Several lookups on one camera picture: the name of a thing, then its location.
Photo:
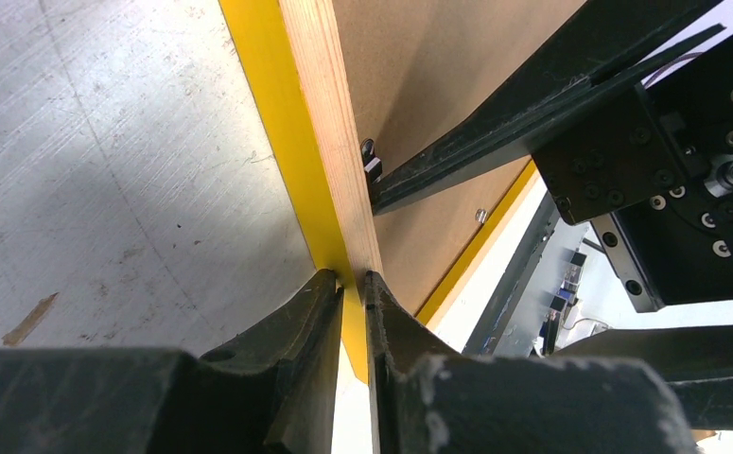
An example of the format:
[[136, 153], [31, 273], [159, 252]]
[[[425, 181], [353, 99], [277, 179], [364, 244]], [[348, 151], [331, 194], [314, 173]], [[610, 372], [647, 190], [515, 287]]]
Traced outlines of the brown cardboard backing board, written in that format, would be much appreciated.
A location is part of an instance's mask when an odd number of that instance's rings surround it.
[[[470, 115], [578, 8], [577, 1], [338, 1], [358, 137], [391, 172]], [[375, 219], [383, 277], [417, 311], [525, 159]]]

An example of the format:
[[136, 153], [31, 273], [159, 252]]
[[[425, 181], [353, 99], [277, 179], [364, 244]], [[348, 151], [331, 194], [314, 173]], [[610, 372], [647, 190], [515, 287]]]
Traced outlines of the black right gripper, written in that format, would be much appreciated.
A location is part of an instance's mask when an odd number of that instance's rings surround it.
[[375, 183], [373, 214], [535, 152], [563, 221], [591, 224], [637, 311], [733, 300], [733, 35], [637, 85], [723, 30], [658, 49], [716, 5], [585, 2], [464, 121]]

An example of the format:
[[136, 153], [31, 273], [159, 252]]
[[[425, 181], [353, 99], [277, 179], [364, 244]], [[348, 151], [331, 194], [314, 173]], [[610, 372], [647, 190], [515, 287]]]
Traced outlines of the small metal turn clip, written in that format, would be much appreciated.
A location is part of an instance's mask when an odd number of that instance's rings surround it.
[[377, 157], [375, 141], [364, 139], [360, 144], [360, 155], [367, 184], [374, 184], [381, 179], [383, 172], [382, 161]]

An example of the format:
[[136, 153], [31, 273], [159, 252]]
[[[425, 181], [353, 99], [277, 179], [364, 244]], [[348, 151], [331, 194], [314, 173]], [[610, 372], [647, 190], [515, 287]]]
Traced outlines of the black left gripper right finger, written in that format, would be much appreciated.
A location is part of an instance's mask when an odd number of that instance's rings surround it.
[[377, 453], [692, 453], [683, 409], [640, 360], [458, 353], [364, 279]]

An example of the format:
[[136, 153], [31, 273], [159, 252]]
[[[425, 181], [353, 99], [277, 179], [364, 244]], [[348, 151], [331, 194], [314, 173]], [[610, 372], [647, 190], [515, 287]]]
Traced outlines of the yellow wooden picture frame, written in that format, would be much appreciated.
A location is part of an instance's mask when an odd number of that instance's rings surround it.
[[[224, 1], [257, 110], [314, 265], [345, 289], [341, 338], [358, 379], [367, 372], [362, 276], [383, 271], [358, 155], [357, 125], [334, 5], [338, 1]], [[437, 327], [486, 255], [542, 185], [531, 160], [480, 224], [442, 283], [415, 312]]]

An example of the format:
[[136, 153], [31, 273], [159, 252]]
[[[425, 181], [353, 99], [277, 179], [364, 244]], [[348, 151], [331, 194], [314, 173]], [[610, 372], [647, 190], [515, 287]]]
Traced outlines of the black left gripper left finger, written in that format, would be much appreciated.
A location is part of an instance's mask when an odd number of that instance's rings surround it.
[[0, 350], [0, 453], [327, 453], [343, 291], [317, 271], [194, 357], [170, 348]]

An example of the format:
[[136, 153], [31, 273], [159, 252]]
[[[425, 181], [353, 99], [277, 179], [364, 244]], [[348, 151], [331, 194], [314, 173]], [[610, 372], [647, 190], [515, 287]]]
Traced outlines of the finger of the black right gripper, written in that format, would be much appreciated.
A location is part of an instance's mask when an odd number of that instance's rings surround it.
[[554, 355], [641, 359], [671, 386], [692, 428], [733, 430], [733, 325], [607, 330]]

